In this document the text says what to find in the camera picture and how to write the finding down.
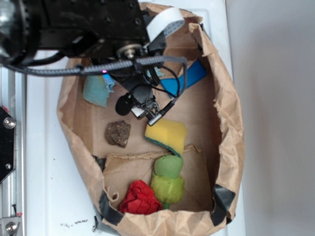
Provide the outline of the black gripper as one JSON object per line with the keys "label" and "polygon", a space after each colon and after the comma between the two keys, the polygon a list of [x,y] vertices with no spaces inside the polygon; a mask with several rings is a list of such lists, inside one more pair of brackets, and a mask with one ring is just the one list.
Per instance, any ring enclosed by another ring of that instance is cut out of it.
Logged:
{"label": "black gripper", "polygon": [[150,36],[153,21],[136,0],[43,0],[39,48],[57,54],[48,64],[68,58],[89,58],[93,64],[160,56],[163,32]]}

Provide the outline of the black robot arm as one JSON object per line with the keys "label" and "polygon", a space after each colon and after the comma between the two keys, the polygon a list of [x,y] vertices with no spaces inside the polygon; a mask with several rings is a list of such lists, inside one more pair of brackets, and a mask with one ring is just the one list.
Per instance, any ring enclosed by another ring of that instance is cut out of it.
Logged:
{"label": "black robot arm", "polygon": [[153,21],[136,0],[3,0],[0,63],[38,76],[100,75],[108,71],[128,91],[127,102],[153,103],[156,63],[166,37],[150,37]]}

